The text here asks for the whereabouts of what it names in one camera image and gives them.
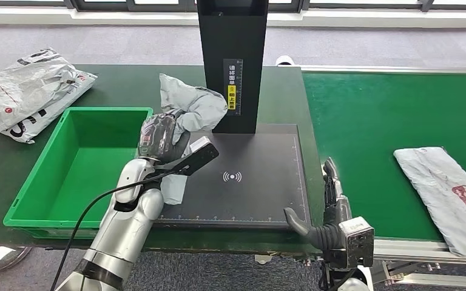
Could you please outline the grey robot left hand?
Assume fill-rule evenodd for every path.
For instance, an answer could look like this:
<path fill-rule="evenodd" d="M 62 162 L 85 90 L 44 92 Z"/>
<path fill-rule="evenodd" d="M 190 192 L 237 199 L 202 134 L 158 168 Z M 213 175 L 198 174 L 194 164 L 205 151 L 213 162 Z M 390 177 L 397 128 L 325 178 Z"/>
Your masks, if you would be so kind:
<path fill-rule="evenodd" d="M 146 118 L 141 126 L 137 157 L 156 159 L 166 164 L 180 159 L 191 133 L 177 124 L 181 113 L 160 113 Z"/>

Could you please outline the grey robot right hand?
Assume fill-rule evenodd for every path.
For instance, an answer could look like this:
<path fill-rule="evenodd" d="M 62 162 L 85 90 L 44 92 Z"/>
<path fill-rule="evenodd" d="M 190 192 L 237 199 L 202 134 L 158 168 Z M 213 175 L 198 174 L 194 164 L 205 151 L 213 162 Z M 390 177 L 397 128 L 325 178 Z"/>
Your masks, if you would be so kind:
<path fill-rule="evenodd" d="M 318 227 L 309 226 L 299 219 L 292 208 L 286 207 L 283 211 L 290 228 L 304 237 L 313 247 L 322 251 L 342 249 L 344 238 L 339 224 L 352 218 L 350 203 L 343 194 L 339 173 L 332 158 L 326 159 L 323 170 L 325 182 L 323 224 Z"/>

